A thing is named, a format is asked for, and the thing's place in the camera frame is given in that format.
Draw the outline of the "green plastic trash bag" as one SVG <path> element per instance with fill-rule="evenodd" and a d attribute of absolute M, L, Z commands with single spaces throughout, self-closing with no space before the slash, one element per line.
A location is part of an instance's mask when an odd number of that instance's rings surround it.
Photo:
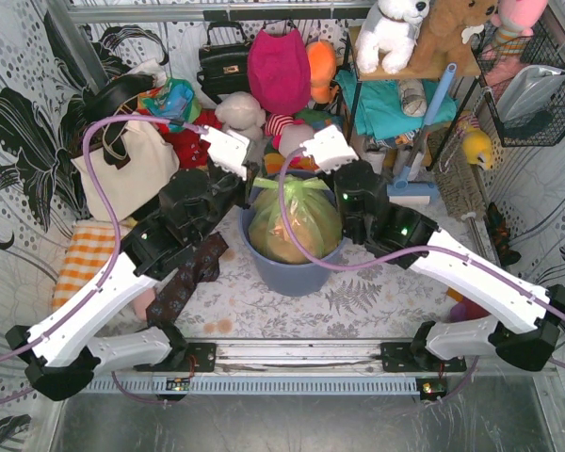
<path fill-rule="evenodd" d="M 249 226 L 250 244 L 275 262 L 306 264 L 308 259 L 284 227 L 279 206 L 279 180 L 257 178 L 253 185 L 259 193 L 251 204 L 254 218 Z M 341 219 L 328 194 L 328 187 L 318 178 L 285 176 L 284 205 L 288 221 L 302 247 L 318 259 L 331 254 L 342 240 Z"/>

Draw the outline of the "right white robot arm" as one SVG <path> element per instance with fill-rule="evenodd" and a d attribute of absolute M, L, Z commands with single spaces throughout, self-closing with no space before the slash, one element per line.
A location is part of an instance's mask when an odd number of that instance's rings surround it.
<path fill-rule="evenodd" d="M 386 184 L 365 161 L 338 169 L 333 186 L 344 237 L 392 265 L 447 284 L 487 313 L 475 320 L 423 323 L 410 344 L 418 367 L 495 355 L 525 371 L 544 368 L 565 313 L 564 287 L 516 278 L 463 247 L 435 220 L 390 202 Z"/>

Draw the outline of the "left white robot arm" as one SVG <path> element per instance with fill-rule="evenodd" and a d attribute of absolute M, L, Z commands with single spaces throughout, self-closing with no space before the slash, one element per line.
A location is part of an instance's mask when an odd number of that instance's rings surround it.
<path fill-rule="evenodd" d="M 238 170 L 214 161 L 207 171 L 175 173 L 159 193 L 158 210 L 116 236 L 113 255 L 89 282 L 41 323 L 7 332 L 30 386 L 61 401 L 103 373 L 194 371 L 196 358 L 174 322 L 197 285 L 218 277 L 228 245 L 215 229 L 233 206 L 247 206 L 259 172 L 252 161 Z M 122 307 L 166 277 L 166 294 L 151 302 L 144 329 L 97 337 Z"/>

